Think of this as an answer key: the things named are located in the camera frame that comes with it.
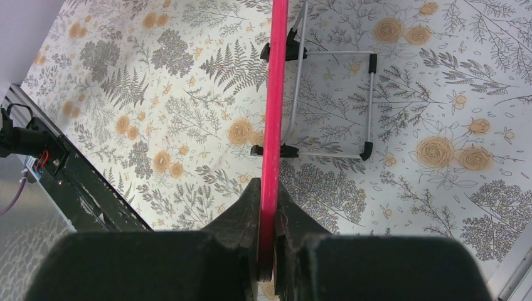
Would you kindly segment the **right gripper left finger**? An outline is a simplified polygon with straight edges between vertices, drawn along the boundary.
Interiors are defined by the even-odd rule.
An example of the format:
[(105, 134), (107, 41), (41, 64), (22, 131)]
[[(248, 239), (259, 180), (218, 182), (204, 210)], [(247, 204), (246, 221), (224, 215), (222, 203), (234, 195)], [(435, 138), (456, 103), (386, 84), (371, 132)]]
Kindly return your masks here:
[(85, 232), (62, 238), (26, 300), (256, 300), (261, 181), (197, 231)]

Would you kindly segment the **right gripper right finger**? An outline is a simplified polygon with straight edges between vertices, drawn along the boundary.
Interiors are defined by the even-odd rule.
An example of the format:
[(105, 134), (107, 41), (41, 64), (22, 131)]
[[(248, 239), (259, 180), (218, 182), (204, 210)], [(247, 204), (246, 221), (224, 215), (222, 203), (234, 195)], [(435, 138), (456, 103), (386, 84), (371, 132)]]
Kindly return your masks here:
[(280, 187), (275, 292), (281, 300), (490, 300), (469, 252), (450, 238), (334, 235)]

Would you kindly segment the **pink framed whiteboard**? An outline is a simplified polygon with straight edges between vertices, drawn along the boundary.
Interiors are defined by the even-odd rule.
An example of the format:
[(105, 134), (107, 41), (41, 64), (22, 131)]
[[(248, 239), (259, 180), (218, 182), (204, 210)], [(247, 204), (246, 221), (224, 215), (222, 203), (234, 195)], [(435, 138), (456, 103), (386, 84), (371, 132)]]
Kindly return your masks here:
[(272, 4), (257, 259), (257, 278), (261, 282), (269, 282), (274, 269), (274, 222), (279, 193), (280, 140), (289, 8), (288, 1), (273, 1)]

